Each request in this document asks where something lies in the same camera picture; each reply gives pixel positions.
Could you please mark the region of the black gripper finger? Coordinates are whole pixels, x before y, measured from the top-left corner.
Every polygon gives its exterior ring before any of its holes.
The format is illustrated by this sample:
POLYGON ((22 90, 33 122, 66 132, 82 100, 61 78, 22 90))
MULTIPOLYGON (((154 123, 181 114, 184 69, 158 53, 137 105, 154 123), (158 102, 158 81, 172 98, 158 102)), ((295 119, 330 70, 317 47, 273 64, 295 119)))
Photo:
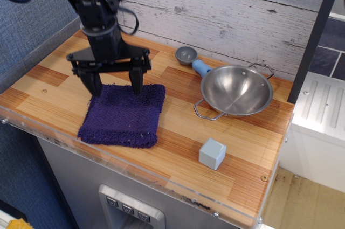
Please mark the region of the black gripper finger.
POLYGON ((138 95, 142 92, 143 86, 143 69, 141 67, 134 67, 129 71, 129 78, 132 84, 134 94, 138 95))
POLYGON ((102 82, 99 72, 97 71, 79 71, 79 78, 88 89, 88 91, 95 97, 99 97, 102 91, 102 82))

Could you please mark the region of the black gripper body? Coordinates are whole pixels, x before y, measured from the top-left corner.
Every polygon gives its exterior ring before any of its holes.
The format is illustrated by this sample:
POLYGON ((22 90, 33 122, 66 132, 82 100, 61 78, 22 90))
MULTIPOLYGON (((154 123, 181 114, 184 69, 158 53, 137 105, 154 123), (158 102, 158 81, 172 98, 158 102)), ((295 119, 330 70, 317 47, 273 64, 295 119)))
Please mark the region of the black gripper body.
POLYGON ((89 48, 67 56, 72 72, 79 77, 135 70, 145 73, 151 69, 150 51, 126 43, 117 29, 107 34, 88 33, 87 39, 89 48))

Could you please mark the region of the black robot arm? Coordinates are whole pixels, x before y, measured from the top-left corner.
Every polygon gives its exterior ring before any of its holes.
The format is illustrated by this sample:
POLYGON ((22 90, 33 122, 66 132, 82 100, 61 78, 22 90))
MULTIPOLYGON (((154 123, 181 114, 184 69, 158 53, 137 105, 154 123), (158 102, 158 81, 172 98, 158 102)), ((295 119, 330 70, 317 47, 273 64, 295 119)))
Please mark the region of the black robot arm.
POLYGON ((100 96, 100 73, 128 71, 135 94, 142 92, 143 75, 151 69, 150 51, 127 44, 119 25, 119 11, 132 13, 121 7, 121 0, 68 0, 81 20, 81 30, 90 47, 71 53, 67 60, 88 91, 100 96))

